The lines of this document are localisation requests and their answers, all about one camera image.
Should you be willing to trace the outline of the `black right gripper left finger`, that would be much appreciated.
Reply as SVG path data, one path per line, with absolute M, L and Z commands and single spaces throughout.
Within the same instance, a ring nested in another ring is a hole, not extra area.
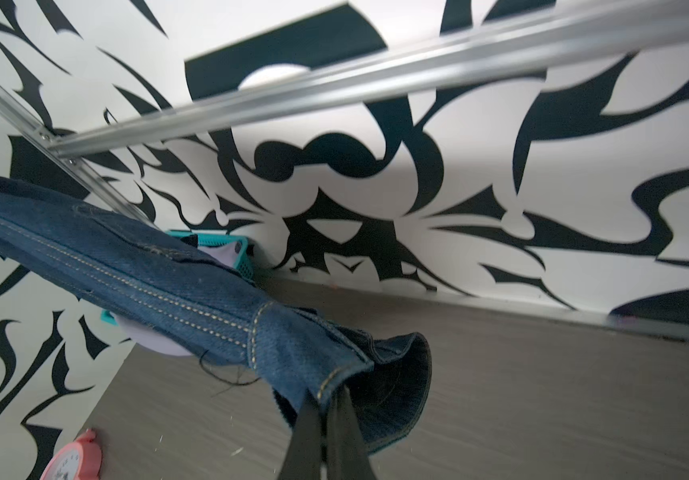
M 320 405 L 308 394 L 294 429 L 278 480 L 320 480 L 322 476 L 322 414 Z

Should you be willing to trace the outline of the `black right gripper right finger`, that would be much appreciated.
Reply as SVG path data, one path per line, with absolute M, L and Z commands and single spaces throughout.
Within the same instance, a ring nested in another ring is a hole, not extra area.
M 326 412 L 326 475 L 332 480 L 376 480 L 350 391 L 336 390 Z

